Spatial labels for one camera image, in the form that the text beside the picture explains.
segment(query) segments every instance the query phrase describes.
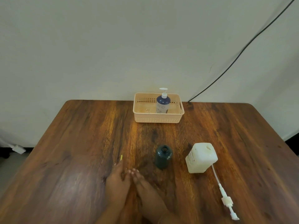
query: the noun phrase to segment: white pump head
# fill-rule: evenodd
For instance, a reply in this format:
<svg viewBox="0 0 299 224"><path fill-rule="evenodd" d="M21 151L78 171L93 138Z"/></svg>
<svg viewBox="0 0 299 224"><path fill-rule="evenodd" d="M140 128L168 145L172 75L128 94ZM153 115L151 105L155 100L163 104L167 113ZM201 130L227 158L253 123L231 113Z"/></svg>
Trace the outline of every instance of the white pump head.
<svg viewBox="0 0 299 224"><path fill-rule="evenodd" d="M168 90L167 88L160 88L160 90L164 90L164 92L162 93L162 98L167 98L167 93L166 91Z"/></svg>

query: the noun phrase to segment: plastic basket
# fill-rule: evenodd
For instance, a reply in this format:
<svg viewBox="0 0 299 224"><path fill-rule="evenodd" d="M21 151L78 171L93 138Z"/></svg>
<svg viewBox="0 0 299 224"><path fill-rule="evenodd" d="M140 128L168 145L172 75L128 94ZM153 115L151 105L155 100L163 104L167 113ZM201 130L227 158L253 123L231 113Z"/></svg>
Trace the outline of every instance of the plastic basket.
<svg viewBox="0 0 299 224"><path fill-rule="evenodd" d="M178 123L185 113L181 98L167 94L170 105L167 113L156 113L157 97L160 93L137 93L134 97L133 112L136 122Z"/></svg>

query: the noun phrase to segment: black baseboard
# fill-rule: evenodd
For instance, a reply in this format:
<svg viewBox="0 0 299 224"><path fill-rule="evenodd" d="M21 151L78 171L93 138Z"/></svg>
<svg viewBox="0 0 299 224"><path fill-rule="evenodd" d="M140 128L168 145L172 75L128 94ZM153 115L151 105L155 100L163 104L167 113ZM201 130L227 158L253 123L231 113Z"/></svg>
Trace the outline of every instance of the black baseboard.
<svg viewBox="0 0 299 224"><path fill-rule="evenodd" d="M286 140L286 144L296 155L299 155L299 133Z"/></svg>
<svg viewBox="0 0 299 224"><path fill-rule="evenodd" d="M24 149L26 150L25 153L31 153L31 151L33 150L33 148L31 148L31 147L27 147ZM15 151L13 151L9 147L0 147L0 157L7 159L10 156L10 153L12 153L12 152L15 152Z"/></svg>

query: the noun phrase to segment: white plastic bottle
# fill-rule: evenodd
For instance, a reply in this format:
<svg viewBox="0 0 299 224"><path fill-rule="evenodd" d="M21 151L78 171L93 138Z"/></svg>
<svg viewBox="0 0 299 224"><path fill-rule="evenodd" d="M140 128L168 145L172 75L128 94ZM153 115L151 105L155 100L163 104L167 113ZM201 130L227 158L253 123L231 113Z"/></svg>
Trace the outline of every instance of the white plastic bottle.
<svg viewBox="0 0 299 224"><path fill-rule="evenodd" d="M217 160L217 154L211 143L195 143L186 156L189 173L204 173Z"/></svg>
<svg viewBox="0 0 299 224"><path fill-rule="evenodd" d="M157 97L156 113L167 113L170 104L170 98L166 93L168 89L160 88L160 90L164 90L164 93Z"/></svg>

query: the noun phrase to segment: dark green bottle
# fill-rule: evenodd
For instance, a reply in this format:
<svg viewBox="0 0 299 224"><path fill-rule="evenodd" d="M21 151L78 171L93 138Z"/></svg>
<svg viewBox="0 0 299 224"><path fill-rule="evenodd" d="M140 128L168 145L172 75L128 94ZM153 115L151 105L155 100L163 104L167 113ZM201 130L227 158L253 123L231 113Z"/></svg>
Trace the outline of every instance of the dark green bottle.
<svg viewBox="0 0 299 224"><path fill-rule="evenodd" d="M159 169L165 169L172 157L172 149L166 145L161 145L156 150L155 165Z"/></svg>

